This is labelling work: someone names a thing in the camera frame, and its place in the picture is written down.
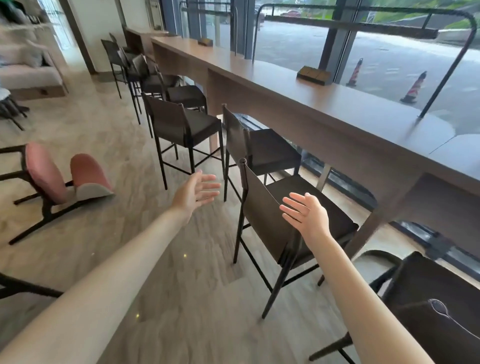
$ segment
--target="overturned pink chair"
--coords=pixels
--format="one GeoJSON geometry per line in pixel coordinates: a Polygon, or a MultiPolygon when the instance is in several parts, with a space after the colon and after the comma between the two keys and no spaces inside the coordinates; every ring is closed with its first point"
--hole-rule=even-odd
{"type": "Polygon", "coordinates": [[[65,183],[48,151],[38,143],[23,146],[0,148],[0,154],[19,152],[22,154],[22,170],[0,175],[0,181],[20,178],[29,182],[36,193],[14,201],[15,205],[41,197],[43,200],[43,219],[9,241],[10,245],[20,241],[30,233],[59,218],[69,211],[86,205],[102,197],[113,194],[102,168],[88,154],[77,154],[70,161],[72,181],[65,183]],[[63,205],[68,201],[67,187],[75,188],[76,202],[58,212],[52,207],[63,205]]]}

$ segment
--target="sofa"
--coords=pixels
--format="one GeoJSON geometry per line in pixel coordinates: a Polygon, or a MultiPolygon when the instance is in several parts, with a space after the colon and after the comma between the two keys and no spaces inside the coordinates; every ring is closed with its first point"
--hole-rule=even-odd
{"type": "Polygon", "coordinates": [[[47,48],[34,43],[0,45],[0,86],[17,100],[66,95],[47,48]]]}

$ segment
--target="pink chair seat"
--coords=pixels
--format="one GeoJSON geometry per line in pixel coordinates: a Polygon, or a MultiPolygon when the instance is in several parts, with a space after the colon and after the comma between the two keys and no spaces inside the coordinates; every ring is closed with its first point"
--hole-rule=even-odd
{"type": "Polygon", "coordinates": [[[38,143],[25,147],[25,162],[34,183],[57,205],[67,202],[65,181],[48,151],[38,143]]]}
{"type": "Polygon", "coordinates": [[[102,167],[88,154],[77,154],[70,161],[73,185],[78,200],[113,194],[102,167]]]}

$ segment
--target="traffic cone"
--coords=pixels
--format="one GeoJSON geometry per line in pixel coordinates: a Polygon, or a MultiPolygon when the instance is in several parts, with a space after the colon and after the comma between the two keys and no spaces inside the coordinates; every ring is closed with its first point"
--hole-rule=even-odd
{"type": "Polygon", "coordinates": [[[417,102],[416,98],[419,95],[421,84],[423,83],[423,80],[426,77],[427,77],[427,71],[425,71],[418,77],[418,80],[415,81],[412,88],[407,92],[404,98],[400,99],[400,101],[405,104],[415,104],[417,102]]]}
{"type": "Polygon", "coordinates": [[[347,86],[355,87],[357,85],[357,78],[360,72],[360,66],[363,63],[363,58],[360,58],[360,61],[357,63],[357,66],[353,70],[352,76],[350,77],[350,81],[347,83],[347,86]]]}

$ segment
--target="marble floor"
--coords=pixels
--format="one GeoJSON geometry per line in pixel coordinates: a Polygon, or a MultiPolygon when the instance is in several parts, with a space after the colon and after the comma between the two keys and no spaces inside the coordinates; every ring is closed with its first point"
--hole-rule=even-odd
{"type": "MultiPolygon", "coordinates": [[[[67,97],[23,103],[31,108],[28,119],[18,118],[25,132],[0,121],[0,147],[31,140],[43,143],[65,180],[70,179],[70,158],[89,153],[114,186],[114,198],[71,212],[9,246],[9,239],[40,220],[40,201],[14,206],[12,201],[32,193],[31,187],[20,180],[1,183],[0,271],[62,291],[146,227],[186,178],[166,168],[171,188],[164,190],[155,143],[144,115],[138,125],[127,87],[121,85],[123,99],[119,99],[114,83],[96,83],[82,64],[72,66],[66,79],[67,97]]],[[[173,150],[165,154],[165,160],[188,168],[188,152],[182,148],[179,152],[178,162],[173,150]]],[[[16,155],[0,158],[0,173],[19,167],[16,155]]],[[[217,160],[208,160],[202,169],[221,176],[217,160]]],[[[315,183],[307,172],[302,173],[315,183]]],[[[232,168],[231,176],[240,186],[238,169],[232,168]]],[[[238,263],[232,264],[240,207],[232,192],[226,203],[218,199],[198,211],[172,241],[100,363],[305,363],[309,354],[345,334],[328,283],[321,288],[315,284],[319,270],[282,289],[266,320],[261,320],[268,289],[243,249],[238,263]]],[[[327,186],[325,194],[356,222],[366,219],[368,212],[333,188],[327,186]]],[[[274,282],[280,269],[267,250],[249,230],[244,240],[274,282]]],[[[367,246],[398,256],[419,248],[388,226],[367,246]]],[[[389,266],[367,256],[355,264],[366,280],[389,266]]],[[[0,300],[0,348],[51,302],[51,298],[28,293],[0,300]]],[[[348,352],[358,360],[354,348],[348,352]]],[[[334,353],[318,363],[345,361],[334,353]]]]}

